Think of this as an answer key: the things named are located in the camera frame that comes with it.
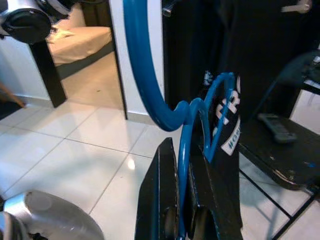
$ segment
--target door handle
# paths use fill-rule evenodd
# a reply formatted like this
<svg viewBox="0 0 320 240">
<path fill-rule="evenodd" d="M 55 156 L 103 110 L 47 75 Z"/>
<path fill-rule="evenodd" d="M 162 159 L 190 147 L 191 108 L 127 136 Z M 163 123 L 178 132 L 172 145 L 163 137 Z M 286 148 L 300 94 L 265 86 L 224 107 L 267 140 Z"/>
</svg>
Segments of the door handle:
<svg viewBox="0 0 320 240">
<path fill-rule="evenodd" d="M 281 9 L 283 13 L 298 12 L 306 14 L 312 8 L 312 0 L 299 0 L 296 5 L 284 6 Z"/>
</svg>

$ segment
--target black cap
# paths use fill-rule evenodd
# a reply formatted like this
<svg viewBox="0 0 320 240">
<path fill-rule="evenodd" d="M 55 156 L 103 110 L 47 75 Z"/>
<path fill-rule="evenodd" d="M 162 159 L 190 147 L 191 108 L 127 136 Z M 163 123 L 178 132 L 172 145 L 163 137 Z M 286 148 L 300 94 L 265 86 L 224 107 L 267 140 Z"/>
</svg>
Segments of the black cap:
<svg viewBox="0 0 320 240">
<path fill-rule="evenodd" d="M 36 9 L 19 9 L 12 12 L 2 28 L 14 39 L 34 44 L 46 39 L 51 31 L 49 17 Z"/>
</svg>

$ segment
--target chrome part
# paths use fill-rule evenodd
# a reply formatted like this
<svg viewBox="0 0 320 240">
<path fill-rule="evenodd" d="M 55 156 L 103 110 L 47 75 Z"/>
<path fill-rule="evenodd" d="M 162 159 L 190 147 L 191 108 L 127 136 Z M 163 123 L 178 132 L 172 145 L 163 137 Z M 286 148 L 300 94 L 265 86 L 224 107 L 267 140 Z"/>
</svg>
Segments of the chrome part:
<svg viewBox="0 0 320 240">
<path fill-rule="evenodd" d="M 0 212 L 1 240 L 29 240 L 25 226 L 7 212 Z"/>
<path fill-rule="evenodd" d="M 5 202 L 4 211 L 21 220 L 28 233 L 50 240 L 104 240 L 88 214 L 48 193 L 33 190 L 14 196 Z"/>
</svg>

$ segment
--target blue hose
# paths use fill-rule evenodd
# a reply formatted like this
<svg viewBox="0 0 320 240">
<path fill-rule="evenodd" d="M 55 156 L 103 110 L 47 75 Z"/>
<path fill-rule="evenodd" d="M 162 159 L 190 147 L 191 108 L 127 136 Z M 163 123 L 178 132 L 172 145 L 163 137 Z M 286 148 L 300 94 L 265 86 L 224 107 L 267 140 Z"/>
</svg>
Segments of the blue hose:
<svg viewBox="0 0 320 240">
<path fill-rule="evenodd" d="M 181 101 L 172 111 L 162 97 L 152 61 L 147 0 L 123 0 L 123 7 L 126 41 L 132 72 L 146 110 L 153 121 L 165 131 L 177 130 L 183 125 L 178 155 L 178 180 L 180 196 L 179 239 L 184 239 L 186 237 L 186 229 L 183 207 L 193 125 L 199 114 L 204 137 L 203 152 L 211 163 L 224 126 L 224 118 L 228 113 L 228 103 L 234 89 L 235 77 L 233 73 L 222 73 L 213 81 L 204 101 L 196 98 L 190 105 L 186 101 Z M 222 117 L 218 121 L 217 131 L 211 143 L 208 111 L 216 90 L 221 83 L 224 83 L 226 105 L 223 108 Z"/>
</svg>

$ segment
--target white tile floor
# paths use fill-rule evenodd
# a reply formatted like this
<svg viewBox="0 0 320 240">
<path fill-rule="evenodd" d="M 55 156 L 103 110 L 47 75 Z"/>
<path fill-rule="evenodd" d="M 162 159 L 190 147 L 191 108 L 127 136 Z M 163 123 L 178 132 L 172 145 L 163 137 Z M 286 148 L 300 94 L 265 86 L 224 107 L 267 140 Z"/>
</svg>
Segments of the white tile floor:
<svg viewBox="0 0 320 240">
<path fill-rule="evenodd" d="M 0 194 L 36 189 L 63 197 L 89 213 L 106 240 L 133 240 L 139 188 L 151 158 L 166 136 L 177 149 L 180 133 L 125 121 L 112 108 L 29 106 L 0 121 Z M 243 156 L 240 167 L 289 213 L 308 197 L 277 186 Z M 245 240 L 270 239 L 287 220 L 243 176 L 240 205 Z M 319 216 L 314 202 L 282 239 L 319 239 Z"/>
</svg>

